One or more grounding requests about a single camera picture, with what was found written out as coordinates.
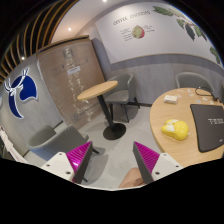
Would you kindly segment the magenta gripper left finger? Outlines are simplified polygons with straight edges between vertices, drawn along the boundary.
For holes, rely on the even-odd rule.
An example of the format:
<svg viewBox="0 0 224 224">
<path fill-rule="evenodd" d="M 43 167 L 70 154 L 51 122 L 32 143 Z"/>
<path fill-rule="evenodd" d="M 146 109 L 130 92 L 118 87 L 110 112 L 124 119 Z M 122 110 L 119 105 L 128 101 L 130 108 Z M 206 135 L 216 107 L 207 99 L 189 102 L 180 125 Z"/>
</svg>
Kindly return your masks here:
<svg viewBox="0 0 224 224">
<path fill-rule="evenodd" d="M 58 152 L 42 166 L 42 169 L 70 182 L 80 184 L 84 180 L 92 152 L 92 142 L 87 142 L 68 153 Z"/>
</svg>

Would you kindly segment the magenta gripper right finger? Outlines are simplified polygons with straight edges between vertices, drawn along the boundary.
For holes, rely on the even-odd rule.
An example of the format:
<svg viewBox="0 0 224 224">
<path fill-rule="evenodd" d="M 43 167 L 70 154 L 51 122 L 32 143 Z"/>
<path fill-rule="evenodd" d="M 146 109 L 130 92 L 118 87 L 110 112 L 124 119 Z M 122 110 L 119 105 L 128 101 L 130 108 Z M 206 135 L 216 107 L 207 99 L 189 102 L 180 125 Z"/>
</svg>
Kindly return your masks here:
<svg viewBox="0 0 224 224">
<path fill-rule="evenodd" d="M 157 153 L 139 143 L 133 143 L 133 153 L 145 184 L 152 183 L 183 168 L 167 153 Z"/>
</svg>

